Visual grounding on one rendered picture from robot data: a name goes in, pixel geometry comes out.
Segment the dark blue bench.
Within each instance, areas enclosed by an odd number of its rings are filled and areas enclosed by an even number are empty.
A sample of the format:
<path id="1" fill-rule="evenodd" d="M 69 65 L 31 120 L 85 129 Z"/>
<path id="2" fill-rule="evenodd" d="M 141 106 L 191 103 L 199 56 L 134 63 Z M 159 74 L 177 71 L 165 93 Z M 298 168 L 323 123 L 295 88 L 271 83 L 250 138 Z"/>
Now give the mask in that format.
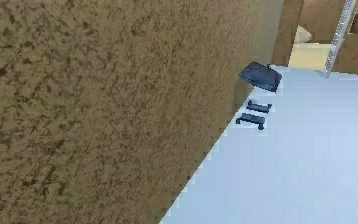
<path id="1" fill-rule="evenodd" d="M 276 92 L 282 75 L 273 70 L 269 64 L 262 65 L 258 62 L 251 62 L 239 74 L 239 77 L 254 87 L 261 88 L 269 92 Z M 235 120 L 236 124 L 249 122 L 258 125 L 259 130 L 264 129 L 265 118 L 253 114 L 243 113 Z"/>

